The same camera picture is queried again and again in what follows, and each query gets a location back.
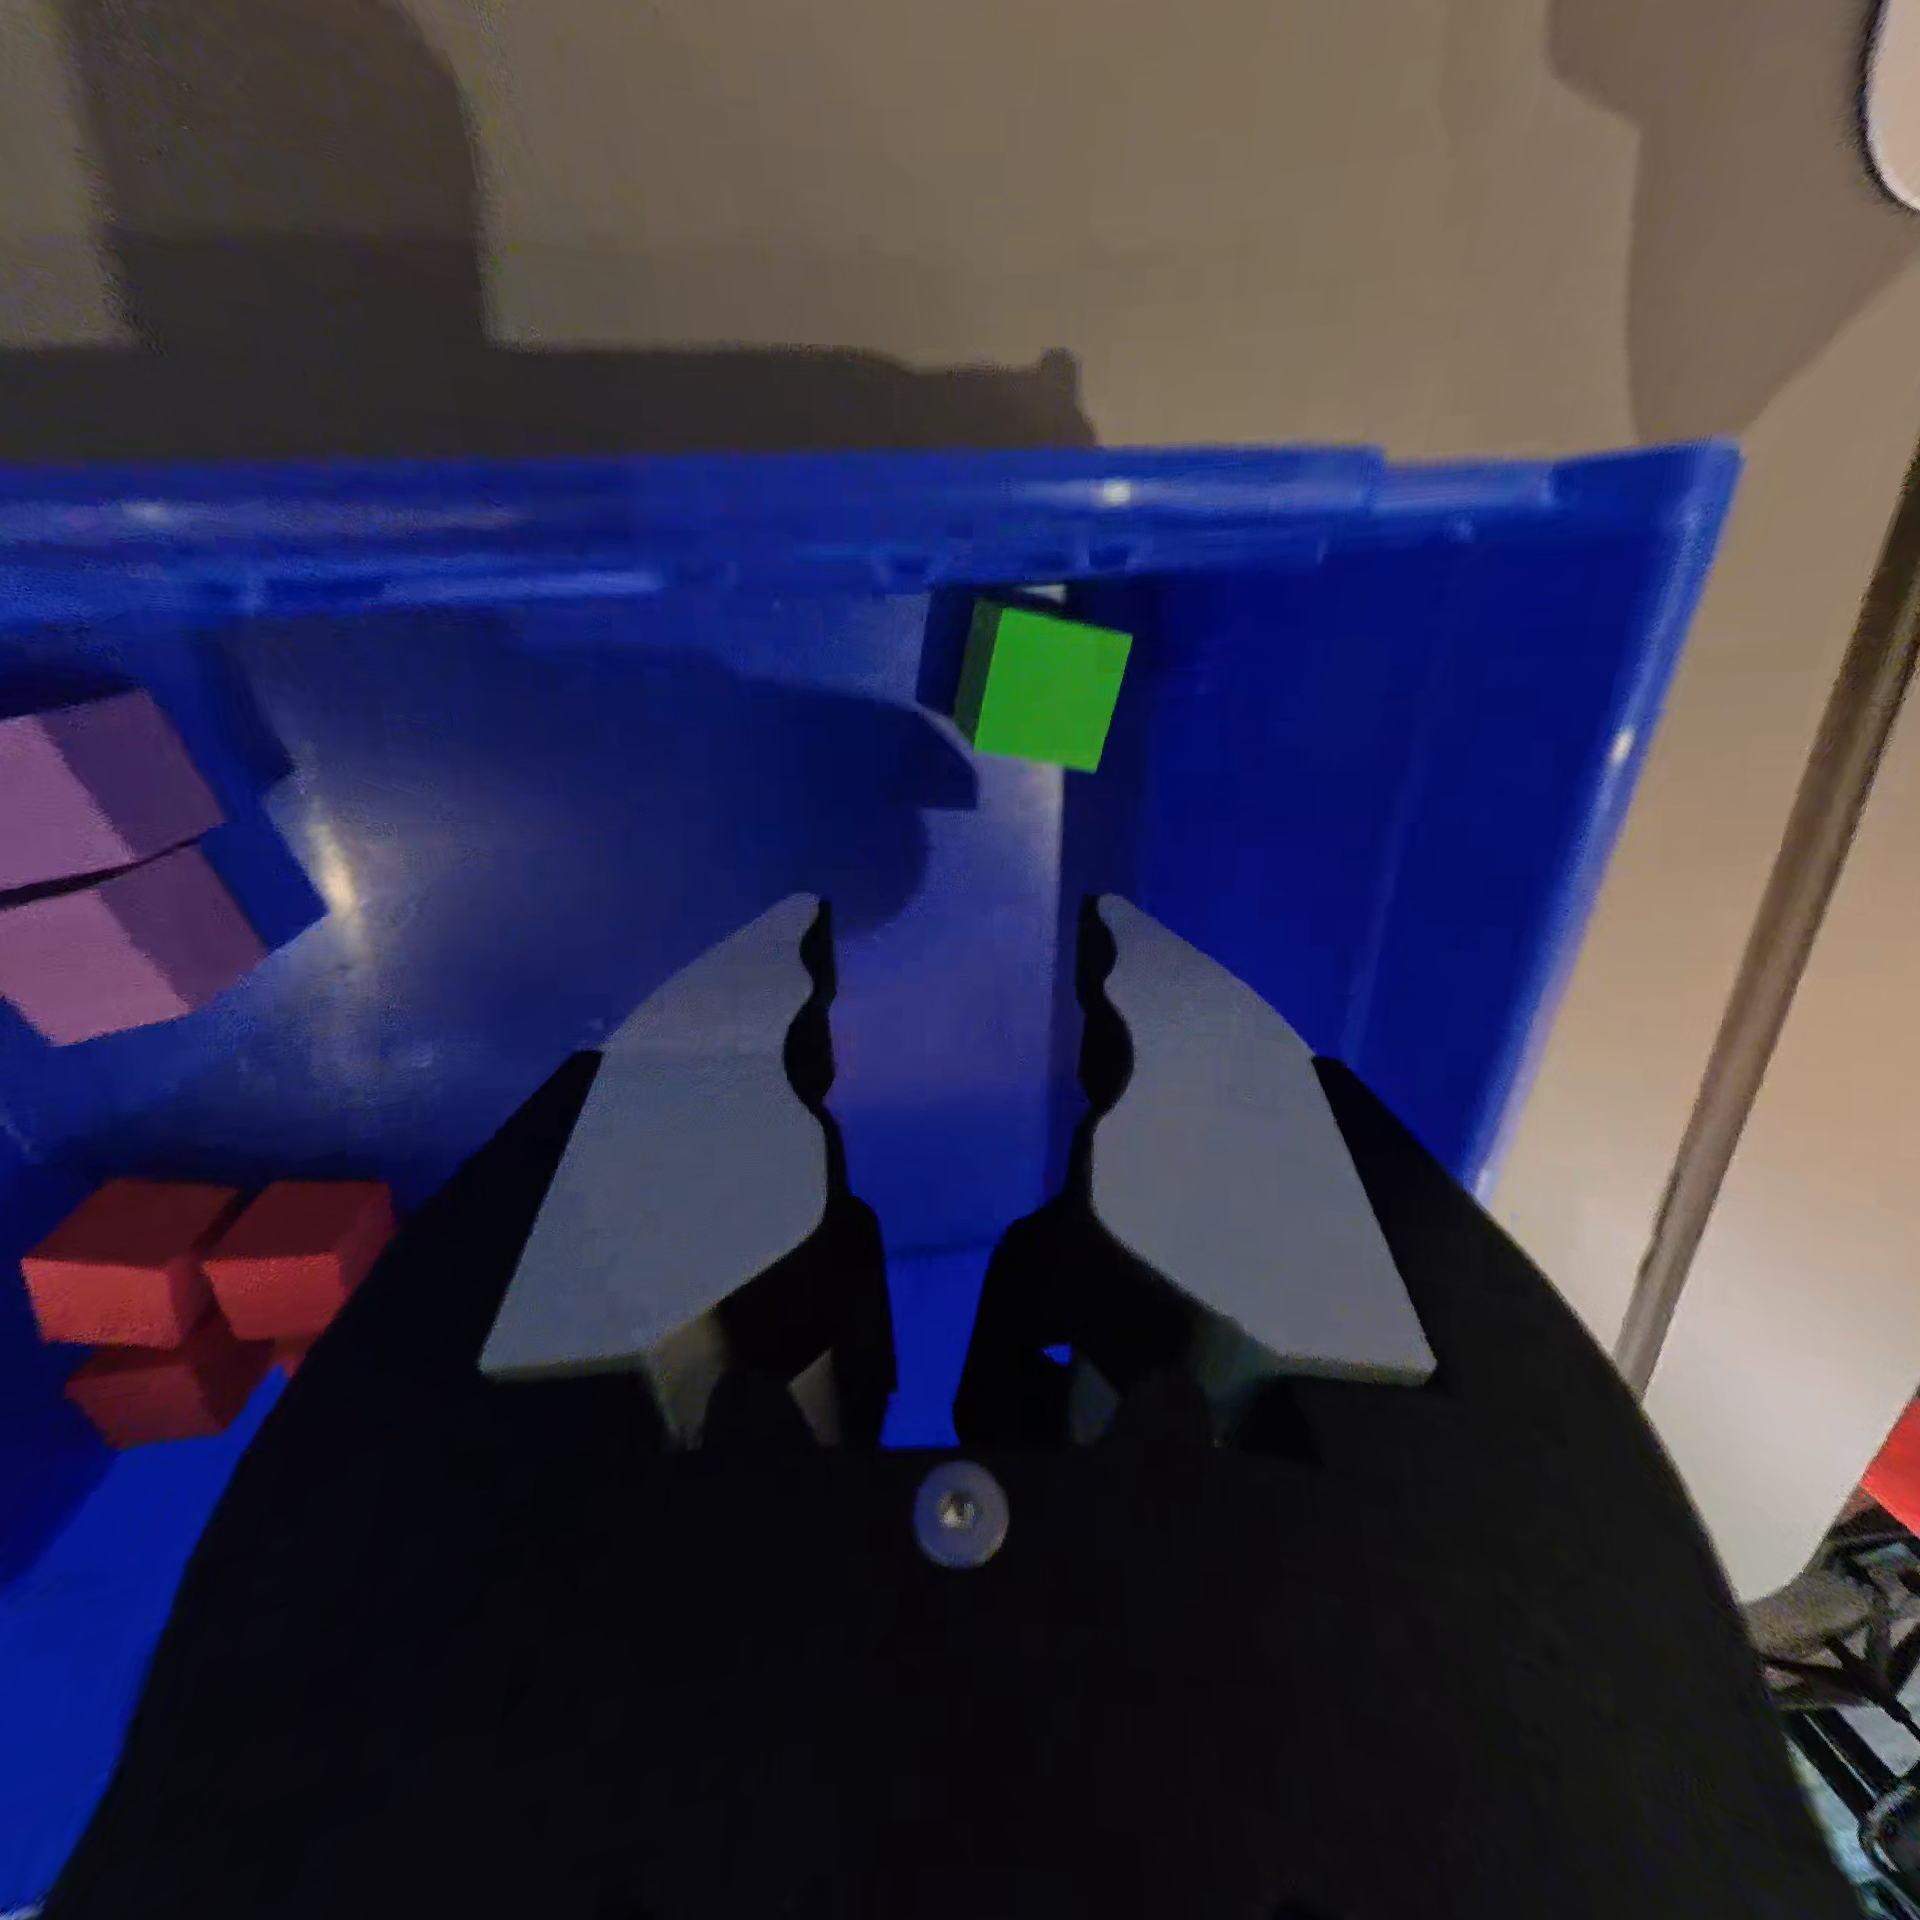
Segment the blue plastic bin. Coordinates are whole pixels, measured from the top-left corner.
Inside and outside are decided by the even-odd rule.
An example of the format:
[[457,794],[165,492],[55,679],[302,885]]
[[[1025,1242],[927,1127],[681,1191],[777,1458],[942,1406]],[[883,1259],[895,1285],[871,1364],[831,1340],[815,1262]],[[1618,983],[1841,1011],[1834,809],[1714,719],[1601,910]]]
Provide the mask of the blue plastic bin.
[[[1117,894],[1483,1191],[1737,489],[1720,443],[5,463],[5,711],[144,687],[271,947],[205,1011],[5,1012],[5,1914],[72,1851],[281,1393],[110,1453],[15,1269],[112,1174],[417,1206],[783,895],[831,907],[833,1114],[904,1385],[1064,1167],[1072,945]],[[1089,775],[974,751],[975,599],[1133,638]]]

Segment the red cube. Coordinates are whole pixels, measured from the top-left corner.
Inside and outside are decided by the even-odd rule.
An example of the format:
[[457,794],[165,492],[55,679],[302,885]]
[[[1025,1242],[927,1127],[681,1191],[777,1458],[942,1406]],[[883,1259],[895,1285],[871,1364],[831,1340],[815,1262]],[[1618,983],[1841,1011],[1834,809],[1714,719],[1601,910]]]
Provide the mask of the red cube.
[[213,1314],[202,1259],[245,1195],[216,1185],[117,1179],[21,1257],[41,1340],[173,1350]]
[[170,1350],[93,1350],[63,1399],[110,1452],[194,1443],[223,1434],[269,1367],[269,1340],[237,1340],[214,1318]]
[[347,1306],[394,1235],[393,1194],[375,1181],[281,1181],[202,1255],[229,1330],[306,1346]]

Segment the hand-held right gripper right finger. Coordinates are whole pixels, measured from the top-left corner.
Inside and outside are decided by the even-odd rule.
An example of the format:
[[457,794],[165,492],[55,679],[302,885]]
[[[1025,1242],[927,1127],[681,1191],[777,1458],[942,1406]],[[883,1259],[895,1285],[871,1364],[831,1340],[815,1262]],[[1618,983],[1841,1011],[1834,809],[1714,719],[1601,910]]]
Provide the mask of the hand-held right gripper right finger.
[[1091,1094],[1097,1222],[1285,1373],[1427,1381],[1413,1308],[1307,1042],[1251,988],[1120,895],[1095,1009],[1120,1085]]

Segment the green cube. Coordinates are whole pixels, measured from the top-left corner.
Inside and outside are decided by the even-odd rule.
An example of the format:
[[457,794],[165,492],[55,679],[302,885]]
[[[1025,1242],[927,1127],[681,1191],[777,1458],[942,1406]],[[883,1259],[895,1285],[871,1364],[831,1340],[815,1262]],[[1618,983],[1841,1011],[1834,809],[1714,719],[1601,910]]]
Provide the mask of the green cube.
[[950,719],[974,751],[1089,775],[1133,638],[1045,604],[975,599]]

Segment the orange traffic cone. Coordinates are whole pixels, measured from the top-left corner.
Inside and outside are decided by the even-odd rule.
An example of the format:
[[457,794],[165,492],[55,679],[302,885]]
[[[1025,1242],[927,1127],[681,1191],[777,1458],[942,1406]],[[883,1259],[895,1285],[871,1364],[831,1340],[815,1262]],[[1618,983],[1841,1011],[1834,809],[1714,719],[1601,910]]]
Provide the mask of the orange traffic cone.
[[1861,1492],[1917,1539],[1917,1395],[1861,1475]]

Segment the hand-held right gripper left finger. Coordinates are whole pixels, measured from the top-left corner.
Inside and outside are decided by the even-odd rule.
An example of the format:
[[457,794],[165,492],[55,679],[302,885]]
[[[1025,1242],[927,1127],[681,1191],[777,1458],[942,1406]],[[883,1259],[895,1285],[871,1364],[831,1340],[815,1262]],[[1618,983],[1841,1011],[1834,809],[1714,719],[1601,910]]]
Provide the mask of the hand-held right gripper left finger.
[[800,1247],[829,1195],[831,999],[829,907],[786,895],[600,1041],[483,1373],[649,1359]]

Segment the purple cube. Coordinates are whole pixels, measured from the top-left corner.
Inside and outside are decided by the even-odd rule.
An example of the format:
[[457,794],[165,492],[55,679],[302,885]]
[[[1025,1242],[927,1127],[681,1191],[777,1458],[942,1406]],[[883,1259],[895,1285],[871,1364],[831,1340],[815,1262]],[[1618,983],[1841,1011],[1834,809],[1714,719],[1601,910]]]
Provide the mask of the purple cube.
[[2,889],[117,874],[198,842],[226,809],[141,687],[2,723]]
[[198,846],[2,907],[5,1003],[56,1046],[189,1017],[266,956]]

